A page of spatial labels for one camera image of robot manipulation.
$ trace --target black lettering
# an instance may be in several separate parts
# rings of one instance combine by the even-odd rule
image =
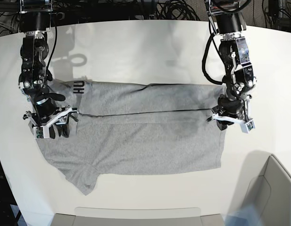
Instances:
[[[74,87],[84,87],[84,81],[75,81]]]
[[[75,88],[73,93],[84,93],[84,89],[82,88]]]

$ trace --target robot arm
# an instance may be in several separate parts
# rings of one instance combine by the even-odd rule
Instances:
[[[66,98],[50,93],[48,81],[52,81],[52,74],[44,62],[49,52],[47,29],[51,23],[51,3],[46,0],[25,0],[20,4],[23,18],[20,30],[25,37],[20,51],[23,63],[18,84],[35,110],[34,113],[26,112],[23,119],[31,121],[36,139],[55,138],[53,125],[57,127],[59,135],[68,137],[69,117],[77,109],[57,107],[55,101],[65,101]]]
[[[249,59],[248,46],[241,34],[246,30],[246,23],[240,10],[249,2],[250,0],[240,6],[238,1],[205,0],[213,33],[209,37],[202,61],[202,70],[206,78],[214,84],[226,85],[226,94],[218,98],[218,105],[212,108],[213,115],[208,121],[216,120],[221,130],[238,123],[245,133],[255,128],[253,119],[249,117],[251,99],[249,93],[257,82]],[[216,18],[218,29],[215,27],[213,17]],[[218,50],[226,72],[222,81],[210,78],[205,69],[209,46],[215,35],[222,36]]]

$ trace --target fabric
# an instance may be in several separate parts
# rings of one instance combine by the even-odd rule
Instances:
[[[207,122],[221,86],[53,83],[78,107],[70,137],[38,139],[44,158],[83,194],[100,174],[159,175],[221,166],[225,132]]]

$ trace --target white table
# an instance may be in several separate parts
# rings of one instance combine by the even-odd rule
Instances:
[[[243,34],[258,79],[251,100],[257,128],[243,134],[238,125],[229,127],[222,167],[166,176],[101,175],[88,196],[45,161],[28,122],[22,120],[31,109],[17,87],[23,34],[0,38],[0,160],[26,222],[48,226],[54,213],[75,214],[76,207],[198,207],[202,215],[236,211],[270,153],[291,151],[291,34],[256,27],[248,27]],[[208,36],[207,22],[63,26],[58,28],[50,70],[63,81],[209,84],[201,71]],[[224,74],[213,46],[207,70],[218,80]]]

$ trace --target black cable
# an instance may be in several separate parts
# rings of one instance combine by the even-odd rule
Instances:
[[[253,17],[253,24],[254,24],[254,26],[257,26],[257,25],[255,24],[255,18],[254,18],[254,3],[255,3],[255,0],[253,0],[252,17]]]
[[[275,28],[275,22],[276,22],[276,18],[275,18],[275,17],[272,17],[272,25],[273,25],[273,29],[276,29],[276,28]]]
[[[283,14],[285,14],[288,18],[291,18],[291,15],[285,9],[280,8],[278,11],[282,12]]]
[[[4,31],[9,31],[8,29],[4,29],[0,32],[0,34],[2,34]]]
[[[245,121],[249,121],[249,117],[248,117],[248,114],[246,114],[246,106],[245,106],[245,101],[243,100],[244,102],[244,117],[245,117]]]
[[[144,0],[141,0],[141,11],[143,14],[143,18],[147,17],[147,15],[149,15],[149,13],[147,13],[147,9],[145,7],[145,2]]]
[[[0,25],[0,27],[2,27],[2,28],[4,28],[4,29],[8,30],[9,32],[12,32],[10,29],[8,29],[7,27],[5,27],[4,25]]]
[[[11,27],[13,27],[13,26],[12,26],[12,24],[13,24],[13,20],[16,20],[16,17],[17,17],[17,14],[14,14],[13,17],[12,17],[12,19],[11,19],[11,22],[10,22],[10,26],[11,26]]]
[[[201,108],[201,109],[188,109],[188,110],[169,110],[169,111],[158,111],[158,112],[139,112],[139,113],[124,113],[124,114],[108,114],[108,115],[93,115],[93,114],[84,114],[79,113],[81,116],[87,116],[91,118],[97,117],[110,117],[110,116],[122,116],[122,115],[136,115],[136,114],[150,114],[150,113],[166,113],[166,112],[196,112],[196,111],[203,111],[203,110],[211,110],[211,108]]]
[[[206,60],[207,60],[207,56],[208,56],[208,52],[209,52],[209,48],[210,48],[210,44],[214,38],[215,34],[211,34],[208,41],[207,41],[207,44],[206,44],[206,47],[205,47],[205,52],[204,52],[204,56],[203,56],[203,59],[202,59],[202,71],[203,71],[203,74],[205,76],[205,78],[210,81],[211,83],[213,84],[216,84],[216,85],[222,85],[223,83],[221,81],[216,81],[214,79],[212,79],[209,74],[207,73],[206,71]]]
[[[47,69],[49,68],[49,65],[50,65],[50,62],[51,62],[51,59],[52,59],[52,56],[53,56],[53,53],[54,53],[54,50],[55,50],[55,47],[56,47],[56,43],[57,43],[57,26],[56,26],[55,22],[54,22],[54,25],[55,25],[55,40],[54,40],[53,49],[52,49],[52,52],[51,52],[51,55],[50,55],[50,58],[49,58],[49,61],[48,61],[48,64],[47,64]]]
[[[246,6],[249,5],[249,3],[251,2],[251,0],[247,0],[241,7],[235,9],[235,10],[227,10],[227,9],[224,9],[223,7],[221,7],[221,5],[219,3],[217,3],[215,0],[211,0],[212,3],[218,7],[221,11],[225,12],[225,13],[230,13],[230,14],[233,14],[233,13],[238,13],[240,12],[241,10],[243,10]]]
[[[55,20],[52,20],[52,21],[54,21],[54,25],[55,25],[55,40],[54,40],[54,45],[53,45],[53,49],[52,49],[51,55],[50,55],[50,57],[49,57],[49,61],[48,61],[48,64],[47,64],[46,71],[49,69],[49,65],[50,65],[50,62],[51,62],[51,59],[52,59],[53,53],[54,53],[54,51],[55,51],[56,43],[57,43],[57,26],[56,26]],[[48,78],[48,76],[45,75],[45,79],[44,79],[44,82],[43,82],[43,84],[42,84],[42,88],[43,88],[44,85],[46,84],[47,78]]]
[[[273,28],[274,28],[274,27],[273,27],[273,18],[270,19],[270,17],[268,16],[268,13],[266,12],[266,10],[267,10],[267,8],[265,8],[265,10],[264,10],[264,15],[265,15],[266,18],[267,18],[267,21],[268,21],[268,23],[269,23],[269,25],[270,25],[270,28],[273,29]]]
[[[212,26],[212,24],[211,24],[211,22],[209,21],[208,27],[209,27],[209,33],[210,33],[210,35],[212,34],[211,26]],[[212,39],[212,42],[213,42],[213,45],[215,46],[215,49],[216,49],[217,54],[219,55],[221,61],[223,62],[222,56],[221,56],[221,54],[220,54],[220,52],[219,52],[219,50],[218,50],[218,48],[217,48],[217,46],[216,46],[216,42],[215,42],[215,40]]]
[[[5,13],[5,12],[3,12],[3,13],[0,13],[0,15],[1,15],[1,16],[13,16],[13,15],[16,15],[16,14],[18,14],[18,13],[14,13],[14,14],[9,14],[9,15],[4,15],[4,13]]]
[[[267,19],[266,19],[266,15],[265,15],[265,12],[264,12],[264,1],[265,1],[265,0],[262,0],[262,11],[263,11],[263,14],[264,14],[265,25],[266,25],[266,28],[267,28]]]
[[[196,11],[185,0],[170,0],[158,5],[162,8],[160,12],[156,12],[158,20],[200,20]]]

